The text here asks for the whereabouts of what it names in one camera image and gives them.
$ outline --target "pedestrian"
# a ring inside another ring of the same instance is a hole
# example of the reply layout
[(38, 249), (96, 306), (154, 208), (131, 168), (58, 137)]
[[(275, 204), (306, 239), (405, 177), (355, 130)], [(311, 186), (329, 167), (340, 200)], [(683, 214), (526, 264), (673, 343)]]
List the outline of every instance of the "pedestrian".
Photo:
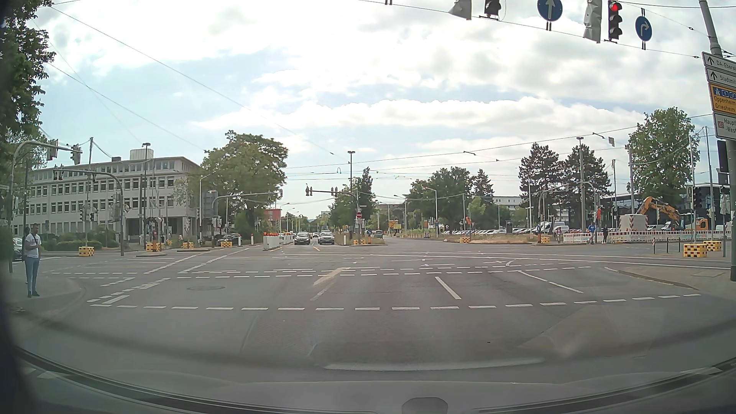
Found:
[(41, 237), (38, 235), (38, 224), (31, 226), (31, 233), (24, 240), (24, 252), (26, 253), (26, 283), (28, 283), (28, 297), (40, 296), (36, 291), (36, 278), (38, 277), (38, 264), (40, 257), (38, 249), (41, 246)]
[(590, 232), (590, 239), (588, 242), (592, 245), (593, 244), (593, 236), (595, 236), (595, 223), (590, 223), (588, 226), (588, 231)]

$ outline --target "windshield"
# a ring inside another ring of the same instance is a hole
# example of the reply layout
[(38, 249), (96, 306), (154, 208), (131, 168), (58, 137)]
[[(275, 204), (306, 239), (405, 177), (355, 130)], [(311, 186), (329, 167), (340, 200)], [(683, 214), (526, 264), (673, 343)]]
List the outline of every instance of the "windshield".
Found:
[(0, 365), (39, 407), (522, 412), (736, 366), (736, 1), (9, 3)]

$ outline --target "man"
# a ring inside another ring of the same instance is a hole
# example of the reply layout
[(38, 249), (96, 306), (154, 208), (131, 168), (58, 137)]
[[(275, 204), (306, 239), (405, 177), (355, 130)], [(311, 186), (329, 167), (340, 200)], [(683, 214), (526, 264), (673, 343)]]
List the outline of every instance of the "man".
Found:
[(36, 278), (38, 277), (38, 263), (40, 258), (38, 248), (41, 246), (41, 237), (38, 235), (38, 224), (31, 226), (31, 233), (24, 240), (24, 251), (26, 252), (26, 282), (28, 283), (28, 297), (40, 296), (36, 292)]

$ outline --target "street sign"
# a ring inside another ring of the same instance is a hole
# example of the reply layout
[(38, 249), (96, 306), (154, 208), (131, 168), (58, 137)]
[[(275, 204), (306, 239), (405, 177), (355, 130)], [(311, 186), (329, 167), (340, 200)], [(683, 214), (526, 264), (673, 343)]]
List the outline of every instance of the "street sign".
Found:
[(537, 11), (546, 21), (557, 21), (562, 17), (562, 1), (537, 0)]
[(719, 71), (729, 72), (731, 75), (736, 75), (736, 62), (711, 55), (710, 53), (703, 52), (703, 65), (707, 68), (713, 68)]
[(708, 84), (710, 92), (710, 103), (713, 110), (736, 115), (736, 91), (731, 88), (723, 88), (718, 85)]
[(639, 36), (639, 39), (642, 41), (649, 41), (651, 39), (651, 24), (649, 24), (649, 20), (644, 16), (637, 17), (637, 20), (634, 22), (634, 27), (637, 30), (637, 36)]
[(736, 139), (736, 118), (714, 113), (715, 135), (720, 138)]
[(720, 83), (721, 85), (731, 86), (736, 88), (736, 74), (729, 74), (727, 72), (716, 71), (711, 68), (705, 68), (705, 74), (708, 77), (708, 82)]

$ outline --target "jeans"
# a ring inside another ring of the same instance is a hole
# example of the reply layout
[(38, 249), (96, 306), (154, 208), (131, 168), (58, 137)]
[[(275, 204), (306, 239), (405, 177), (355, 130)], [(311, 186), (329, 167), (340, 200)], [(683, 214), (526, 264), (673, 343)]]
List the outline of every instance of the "jeans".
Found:
[(38, 277), (38, 264), (40, 259), (38, 257), (25, 257), (26, 262), (26, 280), (28, 281), (28, 291), (36, 291), (36, 277)]

